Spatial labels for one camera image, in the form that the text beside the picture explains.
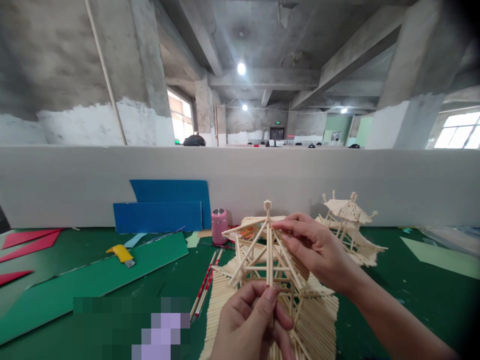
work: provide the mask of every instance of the wooden stick pagoda model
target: wooden stick pagoda model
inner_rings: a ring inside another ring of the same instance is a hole
[[[368,216],[357,204],[358,195],[351,193],[350,199],[335,199],[335,190],[333,198],[327,201],[325,194],[323,200],[328,208],[326,218],[321,215],[315,219],[320,224],[330,228],[338,237],[346,252],[360,266],[377,266],[377,253],[384,252],[387,247],[377,246],[368,241],[360,233],[360,225],[372,222],[372,218],[378,215],[374,211]]]
[[[272,223],[285,217],[271,217],[271,206],[265,201],[266,216],[246,217],[240,226],[223,233],[235,242],[235,257],[225,266],[212,266],[215,274],[200,360],[210,358],[223,305],[239,285],[253,280],[281,288],[278,302],[294,319],[290,336],[298,360],[336,357],[339,300],[284,246],[280,231],[273,229]],[[270,349],[269,359],[282,359],[276,344]]]

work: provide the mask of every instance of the fingernail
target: fingernail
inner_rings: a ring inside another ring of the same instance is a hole
[[[270,286],[265,290],[265,297],[273,304],[277,298],[277,290],[273,286]]]

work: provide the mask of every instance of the wrist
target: wrist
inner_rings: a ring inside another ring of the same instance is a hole
[[[370,293],[374,286],[377,284],[370,276],[367,275],[360,267],[351,276],[351,286],[349,286],[342,295],[347,297],[352,303],[358,303],[361,301],[365,294]]]

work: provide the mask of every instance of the red paper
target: red paper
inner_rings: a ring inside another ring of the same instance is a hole
[[[33,270],[27,270],[27,271],[18,271],[18,272],[11,272],[8,274],[2,274],[0,275],[0,286],[33,272],[34,272]]]
[[[45,235],[56,233],[62,231],[64,228],[59,229],[50,229],[50,230],[38,230],[38,231],[27,231],[27,232],[17,232],[8,234],[3,243],[2,249],[10,248],[12,246],[26,243],[30,240],[35,240]]]
[[[60,235],[60,231],[53,232],[45,237],[42,237],[41,239],[38,239],[37,241],[34,241],[28,245],[25,245],[24,247],[21,247],[18,250],[15,250],[14,252],[11,252],[5,256],[0,257],[0,263],[49,248],[53,244],[55,244],[55,241],[57,240],[59,235]]]

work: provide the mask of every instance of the ceiling light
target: ceiling light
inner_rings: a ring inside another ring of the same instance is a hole
[[[245,75],[245,71],[246,71],[246,68],[245,68],[245,64],[243,62],[239,63],[238,64],[238,73],[240,75]]]

